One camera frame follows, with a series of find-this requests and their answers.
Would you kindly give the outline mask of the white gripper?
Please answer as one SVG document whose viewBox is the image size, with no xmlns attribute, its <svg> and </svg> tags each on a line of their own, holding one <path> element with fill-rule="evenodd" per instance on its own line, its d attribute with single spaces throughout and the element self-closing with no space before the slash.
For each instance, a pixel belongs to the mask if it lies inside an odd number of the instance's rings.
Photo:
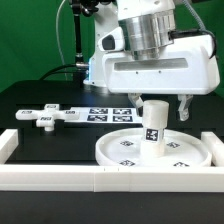
<svg viewBox="0 0 224 224">
<path fill-rule="evenodd" d="M 140 94 L 205 95 L 220 83 L 209 35 L 178 38 L 162 49 L 158 59 L 134 60 L 128 52 L 103 56 L 105 83 L 112 93 L 129 93 L 138 116 L 143 115 Z M 179 95 L 181 121 L 189 118 L 192 95 Z"/>
</svg>

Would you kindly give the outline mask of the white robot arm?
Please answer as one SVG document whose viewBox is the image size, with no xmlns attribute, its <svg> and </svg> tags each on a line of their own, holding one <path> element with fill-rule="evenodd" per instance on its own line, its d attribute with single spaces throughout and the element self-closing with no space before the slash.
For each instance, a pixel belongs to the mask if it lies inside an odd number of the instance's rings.
<svg viewBox="0 0 224 224">
<path fill-rule="evenodd" d="M 125 93 L 138 113 L 143 94 L 176 94 L 179 118 L 189 118 L 195 95 L 212 92 L 220 77 L 216 39 L 203 24 L 176 29 L 177 4 L 188 0 L 96 0 L 95 52 L 84 84 Z"/>
</svg>

